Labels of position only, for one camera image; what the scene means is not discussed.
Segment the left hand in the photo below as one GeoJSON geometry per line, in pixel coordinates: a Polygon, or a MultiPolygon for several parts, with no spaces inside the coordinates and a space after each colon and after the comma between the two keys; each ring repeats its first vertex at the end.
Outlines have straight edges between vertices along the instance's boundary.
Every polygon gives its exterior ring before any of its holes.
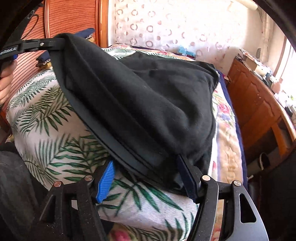
{"type": "Polygon", "coordinates": [[[0,105],[1,107],[8,99],[11,92],[11,83],[14,78],[13,72],[17,66],[17,61],[9,61],[3,64],[1,68],[1,81],[0,81],[0,105]]]}

